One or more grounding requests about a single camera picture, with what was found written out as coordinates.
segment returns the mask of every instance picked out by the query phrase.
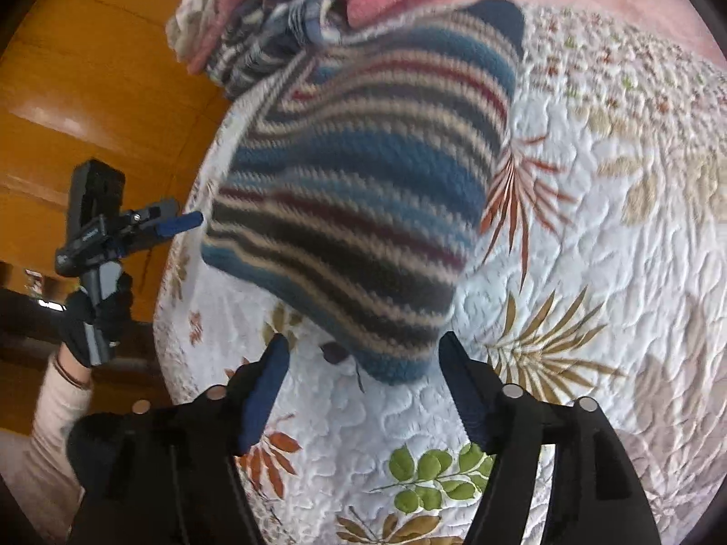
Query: gold leaf print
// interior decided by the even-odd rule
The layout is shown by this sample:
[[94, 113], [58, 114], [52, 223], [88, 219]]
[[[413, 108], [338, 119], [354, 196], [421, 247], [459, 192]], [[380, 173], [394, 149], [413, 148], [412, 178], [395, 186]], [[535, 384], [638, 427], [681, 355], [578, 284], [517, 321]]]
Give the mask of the gold leaf print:
[[607, 178], [616, 178], [619, 176], [631, 176], [643, 168], [643, 160], [640, 158], [628, 158], [625, 155], [603, 162], [598, 167], [598, 175]]
[[634, 183], [626, 194], [621, 221], [624, 225], [636, 225], [645, 222], [657, 203], [657, 177], [646, 174]]
[[636, 141], [639, 137], [639, 126], [633, 119], [613, 118], [613, 135], [626, 141]]
[[295, 350], [298, 343], [298, 337], [293, 332], [293, 328], [303, 322], [303, 316], [296, 311], [291, 311], [290, 314], [287, 314], [286, 309], [287, 306], [285, 303], [278, 302], [270, 313], [269, 320], [263, 322], [260, 335], [263, 337], [265, 345], [268, 345], [275, 334], [283, 334], [288, 339], [289, 350], [292, 351]]
[[[561, 403], [560, 395], [573, 400], [576, 392], [572, 386], [593, 388], [594, 383], [584, 376], [587, 373], [622, 377], [623, 373], [615, 367], [577, 357], [577, 352], [606, 327], [606, 324], [588, 327], [588, 322], [601, 310], [602, 303], [577, 317], [585, 296], [586, 289], [573, 299], [565, 313], [553, 324], [550, 321], [558, 310], [559, 302], [555, 301], [555, 293], [552, 292], [523, 332], [510, 333], [508, 329], [495, 344], [484, 344], [487, 361], [498, 377], [503, 378], [505, 383], [519, 383], [538, 400], [551, 403]], [[513, 327], [509, 318], [514, 321], [516, 313], [515, 304], [511, 309], [508, 305], [504, 327]]]
[[504, 320], [504, 330], [503, 335], [500, 338], [506, 337], [510, 333], [510, 330], [513, 329], [513, 323], [515, 321], [515, 311], [515, 299], [513, 299], [513, 296], [508, 293], [508, 307]]
[[608, 114], [601, 109], [594, 109], [588, 117], [588, 126], [597, 135], [606, 136], [611, 132], [611, 121]]
[[336, 535], [347, 543], [365, 543], [370, 545], [462, 545], [461, 537], [431, 537], [429, 535], [442, 521], [439, 516], [416, 515], [410, 517], [399, 529], [399, 518], [391, 514], [384, 520], [380, 531], [364, 519], [354, 510], [353, 506], [348, 511], [355, 520], [336, 515], [336, 523], [339, 525]]

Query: blue striped fabric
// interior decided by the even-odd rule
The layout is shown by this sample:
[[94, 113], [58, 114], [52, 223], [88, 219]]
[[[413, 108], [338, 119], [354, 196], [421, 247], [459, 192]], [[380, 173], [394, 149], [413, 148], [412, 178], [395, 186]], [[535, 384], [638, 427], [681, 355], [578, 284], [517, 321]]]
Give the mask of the blue striped fabric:
[[241, 138], [204, 260], [374, 378], [424, 375], [478, 240], [522, 35], [516, 5], [482, 0], [299, 56]]

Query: leaf pattern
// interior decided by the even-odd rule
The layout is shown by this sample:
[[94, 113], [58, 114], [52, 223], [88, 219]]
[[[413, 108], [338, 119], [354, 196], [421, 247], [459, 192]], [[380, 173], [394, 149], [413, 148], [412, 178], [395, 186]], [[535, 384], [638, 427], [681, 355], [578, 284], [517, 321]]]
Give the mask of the leaf pattern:
[[297, 475], [295, 468], [286, 455], [300, 451], [300, 445], [297, 440], [275, 429], [278, 424], [290, 420], [292, 417], [293, 414], [288, 414], [288, 416], [278, 418], [272, 424], [269, 424], [265, 432], [263, 432], [260, 442], [250, 447], [250, 451], [246, 455], [238, 458], [239, 466], [247, 475], [256, 492], [263, 490], [261, 483], [263, 467], [268, 476], [268, 482], [279, 499], [285, 497], [285, 485], [280, 475], [280, 469], [290, 475]]
[[513, 138], [503, 151], [503, 166], [494, 176], [487, 195], [487, 204], [480, 223], [481, 233], [488, 232], [494, 225], [490, 244], [482, 259], [485, 263], [499, 238], [504, 224], [509, 223], [508, 243], [513, 251], [515, 234], [521, 229], [521, 280], [525, 283], [528, 273], [530, 240], [528, 211], [530, 208], [535, 219], [544, 229], [557, 234], [553, 222], [570, 224], [570, 220], [559, 210], [559, 203], [573, 204], [576, 200], [569, 194], [561, 193], [543, 181], [543, 174], [555, 176], [563, 172], [557, 165], [534, 159], [525, 148], [543, 143], [548, 134], [530, 139]]
[[189, 343], [195, 346], [202, 340], [202, 315], [200, 312], [189, 312]]
[[603, 162], [598, 167], [598, 175], [607, 178], [617, 178], [619, 176], [631, 176], [644, 166], [644, 162], [639, 158], [629, 158], [622, 155], [616, 159]]
[[641, 180], [631, 185], [621, 213], [624, 225], [643, 223], [657, 204], [657, 177], [645, 174]]
[[[562, 403], [561, 395], [575, 399], [572, 385], [591, 389], [594, 383], [584, 373], [597, 373], [608, 377], [622, 377], [623, 373], [600, 362], [569, 356], [591, 342], [606, 327], [596, 325], [586, 329], [588, 322], [601, 310], [602, 303], [588, 311], [579, 320], [576, 313], [583, 305], [586, 288], [573, 299], [565, 313], [550, 327], [546, 324], [552, 315], [555, 292], [552, 292], [514, 339], [510, 331], [501, 335], [494, 344], [482, 343], [495, 373], [505, 383], [518, 383], [535, 398], [551, 403]], [[513, 327], [510, 320], [517, 317], [515, 300], [508, 294], [504, 327]]]
[[303, 322], [303, 316], [296, 312], [290, 313], [286, 310], [286, 304], [278, 302], [270, 313], [269, 321], [263, 322], [260, 335], [263, 337], [264, 345], [270, 344], [275, 334], [280, 333], [288, 340], [288, 349], [292, 352], [298, 344], [298, 336], [292, 328]]
[[348, 509], [355, 520], [336, 516], [336, 522], [343, 530], [338, 530], [339, 539], [348, 543], [366, 543], [377, 545], [461, 545], [461, 537], [430, 537], [427, 536], [442, 522], [441, 517], [433, 515], [416, 515], [408, 518], [399, 526], [399, 518], [395, 514], [388, 515], [381, 532], [374, 531], [364, 522], [352, 506]]
[[180, 244], [177, 259], [174, 260], [173, 258], [170, 258], [169, 261], [172, 263], [172, 281], [170, 283], [172, 289], [172, 307], [176, 307], [177, 300], [184, 301], [182, 287], [184, 286], [184, 281], [187, 280], [187, 266], [190, 261], [189, 250], [187, 249], [186, 244], [182, 242]]
[[494, 458], [483, 453], [479, 446], [468, 442], [457, 455], [456, 471], [453, 457], [447, 451], [430, 449], [414, 461], [406, 445], [391, 453], [388, 469], [396, 483], [375, 488], [372, 492], [400, 488], [394, 506], [406, 514], [423, 508], [440, 510], [444, 498], [469, 500], [487, 486]]

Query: wooden door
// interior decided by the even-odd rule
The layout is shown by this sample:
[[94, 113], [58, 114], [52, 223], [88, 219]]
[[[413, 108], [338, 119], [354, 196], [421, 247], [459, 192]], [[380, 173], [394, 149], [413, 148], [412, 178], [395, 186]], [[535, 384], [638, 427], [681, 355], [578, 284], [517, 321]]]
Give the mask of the wooden door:
[[[37, 0], [0, 58], [0, 262], [53, 276], [70, 174], [126, 174], [124, 204], [189, 193], [227, 103], [166, 46], [179, 0]], [[150, 321], [166, 247], [126, 260]]]

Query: bed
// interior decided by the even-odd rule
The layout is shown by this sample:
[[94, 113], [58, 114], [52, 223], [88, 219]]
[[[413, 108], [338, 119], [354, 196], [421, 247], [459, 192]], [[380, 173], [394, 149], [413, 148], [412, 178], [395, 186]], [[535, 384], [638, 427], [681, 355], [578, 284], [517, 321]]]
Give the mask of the bed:
[[[726, 77], [605, 14], [524, 10], [492, 218], [451, 329], [539, 399], [594, 397], [675, 545], [727, 473]], [[275, 79], [228, 112], [188, 211], [209, 214]], [[379, 383], [275, 296], [202, 262], [203, 234], [172, 245], [157, 351], [181, 402], [257, 360], [275, 332], [288, 337], [290, 374], [239, 461], [267, 542], [461, 543], [492, 459], [468, 442], [438, 366], [412, 384]], [[542, 534], [552, 465], [545, 448], [526, 544]]]

